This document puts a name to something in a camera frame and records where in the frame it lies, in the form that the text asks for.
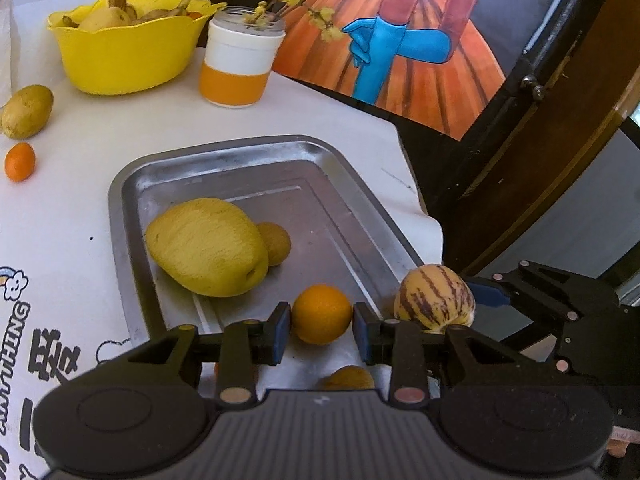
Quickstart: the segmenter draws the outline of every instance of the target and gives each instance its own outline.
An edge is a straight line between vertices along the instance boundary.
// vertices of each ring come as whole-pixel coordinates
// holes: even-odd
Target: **potato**
[[[10,139],[24,140],[44,128],[53,108],[53,93],[46,86],[18,90],[4,106],[0,128]]]

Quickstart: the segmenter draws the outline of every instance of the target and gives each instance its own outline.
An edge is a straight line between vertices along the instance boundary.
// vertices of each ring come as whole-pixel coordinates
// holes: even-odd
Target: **jar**
[[[248,7],[227,7],[209,22],[200,93],[214,104],[241,108],[262,97],[285,23],[271,12],[266,13],[267,26],[245,23],[244,17],[253,12]]]

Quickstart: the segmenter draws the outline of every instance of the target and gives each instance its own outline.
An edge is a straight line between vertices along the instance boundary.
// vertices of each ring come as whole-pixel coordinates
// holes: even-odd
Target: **orange pumpkin drawing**
[[[331,7],[334,22],[344,27],[357,18],[375,16],[382,0],[307,0],[315,9]],[[447,0],[418,0],[409,28],[438,28]],[[325,43],[308,22],[306,9],[285,14],[287,37],[273,69],[285,76],[350,96],[358,70],[345,36]],[[430,126],[460,140],[504,82],[491,48],[471,20],[450,59],[432,64],[397,56],[376,106]]]

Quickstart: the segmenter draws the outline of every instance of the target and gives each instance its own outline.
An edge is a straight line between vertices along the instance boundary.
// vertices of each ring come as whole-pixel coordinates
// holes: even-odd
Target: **white tablecloth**
[[[89,96],[63,82],[52,89],[49,124],[30,140],[36,173],[21,184],[0,178],[0,459],[9,461],[7,478],[47,470],[30,430],[42,396],[129,347],[107,190],[140,156],[242,137],[317,137],[342,152],[422,259],[440,262],[440,226],[420,210],[390,123],[276,74],[257,105],[216,107],[198,93],[201,58],[198,52],[173,82],[130,96]],[[1,153],[12,144],[0,136]]]

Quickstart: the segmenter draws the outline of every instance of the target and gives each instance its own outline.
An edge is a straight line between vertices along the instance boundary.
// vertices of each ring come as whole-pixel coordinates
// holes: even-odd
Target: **metal tray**
[[[175,203],[204,196],[235,202],[254,222],[276,222],[291,236],[288,259],[242,296],[192,294],[146,252],[143,234],[153,218]],[[314,283],[335,285],[353,303],[367,301],[381,318],[391,317],[400,281],[421,264],[345,158],[311,137],[233,140],[140,158],[111,184],[109,210],[116,274],[133,344],[182,323],[212,333],[236,320],[265,320],[279,301],[293,304]],[[282,364],[260,370],[258,394],[267,388],[313,388],[348,364],[363,365],[350,329],[324,347],[291,334]],[[370,371],[386,392],[388,367]],[[210,388],[209,380],[210,370],[205,370],[204,390]]]

